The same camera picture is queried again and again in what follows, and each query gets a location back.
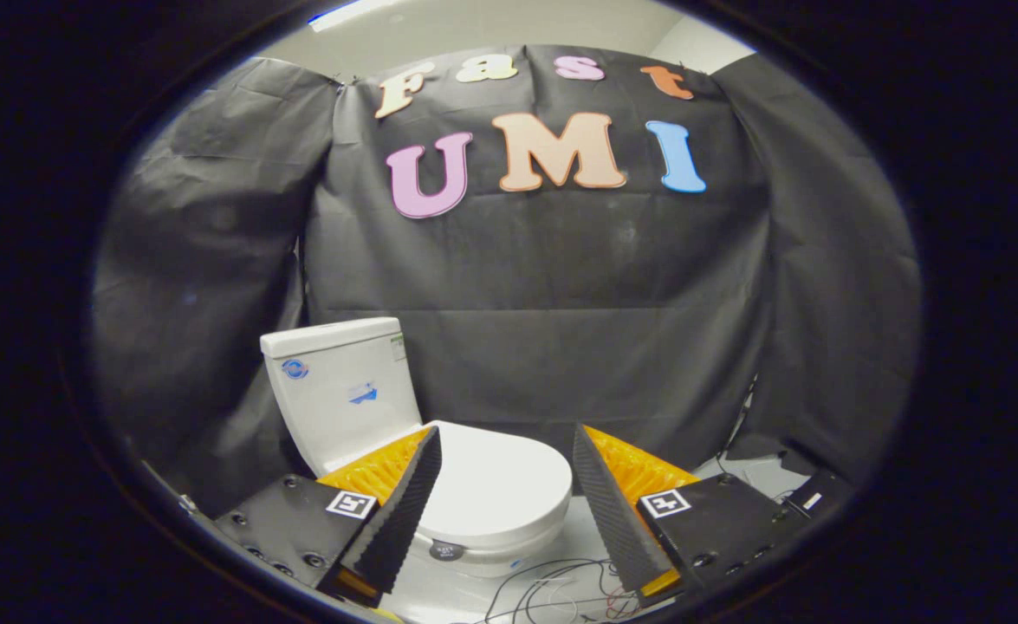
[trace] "pink letter u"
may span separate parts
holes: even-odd
[[[473,137],[469,131],[457,131],[436,141],[436,148],[443,153],[446,182],[443,189],[434,195],[420,192],[416,162],[425,155],[422,146],[390,154],[386,165],[393,170],[393,205],[398,213],[411,219],[426,219],[457,206],[466,194],[466,143]]]

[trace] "blue sticker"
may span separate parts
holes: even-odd
[[[697,175],[694,157],[689,153],[686,138],[689,131],[676,123],[665,121],[648,121],[647,131],[659,138],[659,147],[663,150],[663,160],[666,162],[666,175],[663,185],[679,193],[700,193],[705,190],[705,180]]]
[[[374,400],[378,399],[378,388],[374,387],[374,383],[363,383],[358,384],[354,388],[346,391],[347,400],[351,403],[357,405],[363,402],[363,400]]]
[[[304,376],[307,375],[307,366],[299,359],[284,360],[282,371],[286,372],[289,379],[304,379]]]

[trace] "toilet tank lid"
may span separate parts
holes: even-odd
[[[287,358],[290,355],[374,340],[384,335],[395,335],[400,331],[401,323],[397,319],[378,317],[270,333],[260,337],[259,343],[267,358]]]

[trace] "black device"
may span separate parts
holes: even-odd
[[[260,560],[310,587],[337,569],[378,500],[296,474],[265,487],[216,526]]]
[[[833,470],[818,469],[786,498],[785,504],[804,517],[819,517],[838,510],[852,497],[853,491],[854,487]]]
[[[727,473],[648,494],[636,507],[687,591],[747,571],[808,522],[793,507]]]

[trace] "screw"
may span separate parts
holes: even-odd
[[[181,494],[177,505],[181,505],[181,509],[186,510],[186,513],[190,515],[196,511],[196,503],[193,503],[192,499],[189,498],[187,494]]]
[[[689,565],[694,566],[694,568],[701,568],[708,564],[716,561],[716,556],[714,553],[701,553],[699,556],[692,558]]]

